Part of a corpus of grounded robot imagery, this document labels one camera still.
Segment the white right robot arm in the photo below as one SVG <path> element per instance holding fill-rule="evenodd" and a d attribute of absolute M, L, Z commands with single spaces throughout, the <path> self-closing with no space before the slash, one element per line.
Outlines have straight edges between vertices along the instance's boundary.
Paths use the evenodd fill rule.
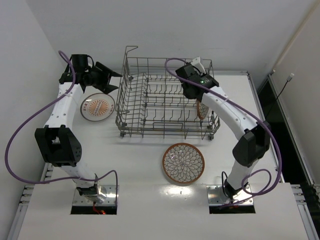
<path fill-rule="evenodd" d="M 222 193 L 233 199 L 248 183 L 249 176 L 258 160 L 270 147 L 270 137 L 257 121 L 228 102 L 228 96 L 219 83 L 206 73 L 200 60 L 193 59 L 175 70 L 179 78 L 196 83 L 219 94 L 216 96 L 201 87 L 182 81 L 183 95 L 188 99 L 196 99 L 209 107 L 231 129 L 237 139 L 232 150 L 234 164 L 227 179 L 224 181 Z"/>

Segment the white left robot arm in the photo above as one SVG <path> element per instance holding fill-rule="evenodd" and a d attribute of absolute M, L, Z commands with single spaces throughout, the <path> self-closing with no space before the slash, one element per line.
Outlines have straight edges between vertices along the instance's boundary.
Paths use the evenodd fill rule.
<path fill-rule="evenodd" d="M 82 146 L 72 131 L 72 125 L 86 87 L 92 86 L 109 94 L 117 89 L 110 84 L 111 78 L 120 76 L 100 62 L 90 66 L 86 60 L 73 60 L 59 79 L 57 101 L 49 119 L 34 133 L 44 161 L 65 171 L 80 196 L 99 204 L 107 199 L 107 190 L 100 185 L 98 176 L 81 161 Z"/>

